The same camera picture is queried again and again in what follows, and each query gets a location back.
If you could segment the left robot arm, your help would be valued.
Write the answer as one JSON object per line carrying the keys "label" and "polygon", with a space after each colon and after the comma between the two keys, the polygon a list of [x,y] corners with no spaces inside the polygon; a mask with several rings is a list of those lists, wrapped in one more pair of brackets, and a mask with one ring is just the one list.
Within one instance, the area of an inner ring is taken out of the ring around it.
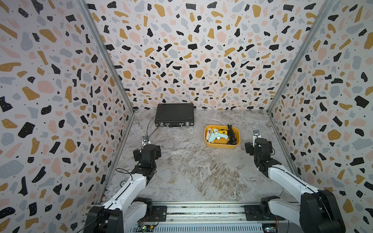
{"label": "left robot arm", "polygon": [[156,160],[161,157],[160,146],[148,144],[134,150],[138,163],[129,173],[124,186],[101,206],[93,206],[80,233],[127,233],[136,223],[153,217],[153,202],[139,197],[156,173]]}

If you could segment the mint green hot glue gun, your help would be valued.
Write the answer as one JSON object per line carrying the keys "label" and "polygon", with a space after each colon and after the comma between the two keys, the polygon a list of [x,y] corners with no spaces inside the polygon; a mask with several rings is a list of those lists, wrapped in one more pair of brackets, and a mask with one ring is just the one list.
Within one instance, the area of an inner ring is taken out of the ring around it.
{"label": "mint green hot glue gun", "polygon": [[228,135],[227,135],[227,131],[226,130],[213,129],[211,131],[208,142],[213,143],[215,140],[220,140],[222,138],[225,139],[225,140],[227,140],[229,138]]}

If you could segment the white hot glue gun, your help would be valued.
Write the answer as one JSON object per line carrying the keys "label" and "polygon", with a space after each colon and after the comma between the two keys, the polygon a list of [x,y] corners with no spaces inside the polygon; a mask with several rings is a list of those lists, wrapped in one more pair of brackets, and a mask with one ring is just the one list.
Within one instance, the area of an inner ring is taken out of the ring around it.
{"label": "white hot glue gun", "polygon": [[209,138],[210,138],[210,136],[211,136],[211,132],[212,132],[212,129],[208,129],[207,130],[207,133],[206,133],[206,141],[208,141],[209,140]]}

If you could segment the black briefcase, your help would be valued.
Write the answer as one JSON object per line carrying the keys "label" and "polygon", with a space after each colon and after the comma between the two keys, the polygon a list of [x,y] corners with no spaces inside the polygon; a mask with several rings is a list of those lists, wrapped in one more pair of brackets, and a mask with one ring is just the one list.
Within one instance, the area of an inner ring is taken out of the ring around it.
{"label": "black briefcase", "polygon": [[157,106],[156,127],[181,128],[194,126],[194,104],[164,103]]}

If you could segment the yellow plastic storage box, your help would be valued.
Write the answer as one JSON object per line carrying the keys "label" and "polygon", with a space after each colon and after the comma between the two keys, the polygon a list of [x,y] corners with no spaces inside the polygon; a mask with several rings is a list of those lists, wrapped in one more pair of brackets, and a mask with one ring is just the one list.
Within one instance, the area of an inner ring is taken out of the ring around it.
{"label": "yellow plastic storage box", "polygon": [[232,125],[208,125],[204,139],[208,147],[220,149],[234,149],[241,143],[240,131]]}

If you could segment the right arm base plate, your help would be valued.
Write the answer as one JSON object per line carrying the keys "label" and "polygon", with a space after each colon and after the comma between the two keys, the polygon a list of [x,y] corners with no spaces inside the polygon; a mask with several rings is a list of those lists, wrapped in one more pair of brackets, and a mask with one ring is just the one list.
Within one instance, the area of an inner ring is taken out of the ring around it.
{"label": "right arm base plate", "polygon": [[276,221],[285,220],[280,216],[275,216],[270,212],[265,212],[261,210],[259,204],[245,205],[244,213],[247,221]]}

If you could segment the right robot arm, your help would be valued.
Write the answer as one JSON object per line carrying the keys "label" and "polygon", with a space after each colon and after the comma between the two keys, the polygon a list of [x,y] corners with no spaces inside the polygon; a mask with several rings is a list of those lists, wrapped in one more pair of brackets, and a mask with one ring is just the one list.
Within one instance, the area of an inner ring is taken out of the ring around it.
{"label": "right robot arm", "polygon": [[279,216],[296,225],[305,233],[344,233],[346,227],[335,195],[320,190],[289,172],[272,158],[272,143],[255,137],[245,144],[245,150],[253,156],[258,171],[282,186],[296,200],[290,203],[279,196],[262,198],[260,214],[265,217]]}

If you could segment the round metal floor disc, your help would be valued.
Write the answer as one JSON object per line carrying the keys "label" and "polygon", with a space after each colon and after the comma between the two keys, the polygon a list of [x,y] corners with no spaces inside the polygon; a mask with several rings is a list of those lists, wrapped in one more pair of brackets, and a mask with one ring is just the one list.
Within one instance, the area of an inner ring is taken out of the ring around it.
{"label": "round metal floor disc", "polygon": [[122,181],[121,184],[120,184],[120,187],[124,187],[124,186],[126,186],[127,183],[128,183],[127,181]]}

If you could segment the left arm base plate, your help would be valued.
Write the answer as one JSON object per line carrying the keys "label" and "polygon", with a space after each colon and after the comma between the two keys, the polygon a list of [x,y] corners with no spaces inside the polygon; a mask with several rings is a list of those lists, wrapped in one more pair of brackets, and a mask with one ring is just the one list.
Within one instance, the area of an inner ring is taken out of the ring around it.
{"label": "left arm base plate", "polygon": [[146,207],[144,214],[140,213],[139,217],[135,217],[135,222],[165,222],[167,219],[167,209],[165,205]]}

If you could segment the yellow hot glue gun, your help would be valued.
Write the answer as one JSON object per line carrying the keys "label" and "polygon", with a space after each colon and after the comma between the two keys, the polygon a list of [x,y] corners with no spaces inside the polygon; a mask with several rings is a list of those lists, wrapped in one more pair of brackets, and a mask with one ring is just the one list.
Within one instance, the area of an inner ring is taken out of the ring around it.
{"label": "yellow hot glue gun", "polygon": [[218,138],[214,141],[214,143],[216,143],[216,144],[227,144],[227,142],[229,141],[229,137],[228,137],[228,135],[227,135],[227,130],[218,130],[218,132],[219,132],[220,134],[226,135],[227,138],[218,137]]}

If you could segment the aluminium mounting rail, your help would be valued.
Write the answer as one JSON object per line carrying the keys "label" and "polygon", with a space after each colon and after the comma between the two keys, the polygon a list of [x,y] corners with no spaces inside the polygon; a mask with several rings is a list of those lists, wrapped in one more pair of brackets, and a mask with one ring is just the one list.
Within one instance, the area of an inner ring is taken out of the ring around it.
{"label": "aluminium mounting rail", "polygon": [[138,222],[127,233],[292,233],[288,220],[247,221],[245,205],[259,203],[154,203],[167,206],[165,222]]}

